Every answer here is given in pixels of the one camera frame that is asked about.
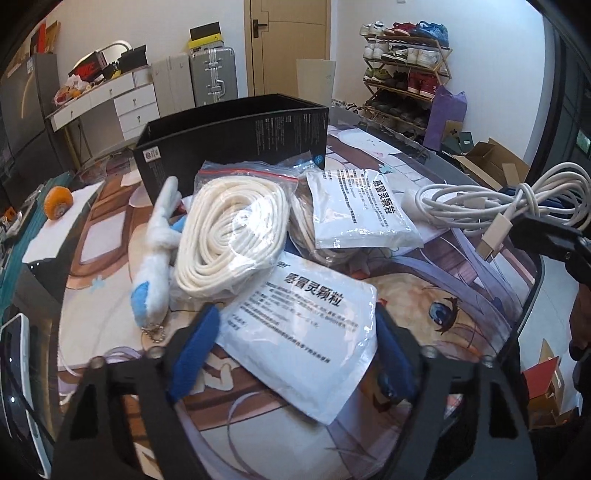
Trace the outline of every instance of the cardboard box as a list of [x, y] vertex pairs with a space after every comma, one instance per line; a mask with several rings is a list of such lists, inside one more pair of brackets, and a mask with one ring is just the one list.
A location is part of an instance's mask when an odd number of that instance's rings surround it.
[[466, 155], [454, 158], [483, 186], [500, 190], [525, 181], [530, 170], [513, 152], [492, 138], [478, 142]]
[[205, 161], [277, 164], [311, 152], [321, 168], [329, 110], [286, 95], [262, 95], [204, 105], [150, 122], [134, 150], [152, 202], [166, 178], [176, 176], [183, 197], [193, 194]]
[[527, 405], [530, 428], [556, 426], [564, 422], [564, 415], [560, 414], [564, 379], [559, 364], [560, 358], [554, 356], [548, 342], [543, 340], [538, 364], [523, 372], [530, 391]]

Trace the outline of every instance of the black shoe box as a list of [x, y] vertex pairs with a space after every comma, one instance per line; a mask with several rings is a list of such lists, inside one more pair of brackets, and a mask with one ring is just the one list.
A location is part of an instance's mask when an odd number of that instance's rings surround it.
[[204, 105], [146, 125], [135, 162], [152, 202], [169, 176], [193, 194], [205, 161], [230, 164], [260, 160], [277, 164], [310, 151], [324, 168], [329, 110], [286, 95], [262, 95]]

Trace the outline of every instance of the orange object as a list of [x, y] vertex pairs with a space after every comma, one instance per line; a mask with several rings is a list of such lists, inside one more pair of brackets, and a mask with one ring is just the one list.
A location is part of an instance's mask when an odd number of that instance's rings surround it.
[[57, 220], [66, 213], [70, 207], [74, 205], [74, 197], [72, 192], [66, 187], [53, 187], [43, 203], [43, 211], [49, 220]]
[[14, 211], [14, 208], [9, 207], [8, 210], [4, 212], [4, 216], [9, 222], [12, 222], [17, 217], [17, 213]]

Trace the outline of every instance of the usb connector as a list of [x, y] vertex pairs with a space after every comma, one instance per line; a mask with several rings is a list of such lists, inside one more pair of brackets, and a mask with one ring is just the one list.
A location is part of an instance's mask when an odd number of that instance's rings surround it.
[[484, 260], [488, 260], [491, 255], [496, 255], [501, 249], [501, 245], [513, 224], [501, 213], [497, 214], [491, 226], [482, 235], [482, 240], [476, 247], [476, 253]]

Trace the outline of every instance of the drawer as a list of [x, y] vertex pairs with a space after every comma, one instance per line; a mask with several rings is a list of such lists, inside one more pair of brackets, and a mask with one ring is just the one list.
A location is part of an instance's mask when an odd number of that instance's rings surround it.
[[144, 69], [139, 69], [134, 72], [134, 82], [136, 87], [141, 87], [143, 85], [147, 85], [152, 83], [152, 69], [146, 67]]
[[134, 128], [138, 128], [140, 125], [145, 125], [152, 120], [156, 120], [157, 118], [160, 118], [158, 105], [152, 103], [120, 116], [119, 123], [121, 124], [121, 131], [125, 133]]
[[78, 118], [84, 112], [87, 112], [92, 107], [90, 105], [89, 94], [82, 95], [74, 100], [69, 105], [66, 105], [62, 110], [51, 117], [51, 124], [55, 131], [67, 125], [75, 118]]
[[145, 125], [140, 125], [133, 130], [129, 130], [128, 132], [123, 133], [123, 138], [126, 140], [131, 140], [132, 138], [138, 138], [142, 132], [144, 131]]
[[117, 97], [115, 99], [115, 109], [117, 110], [117, 116], [121, 116], [155, 102], [154, 85], [150, 84]]
[[115, 80], [109, 80], [104, 85], [96, 87], [89, 93], [90, 104], [95, 107], [101, 103], [105, 103], [112, 98], [115, 98], [122, 93], [129, 92], [135, 88], [134, 76], [126, 73]]

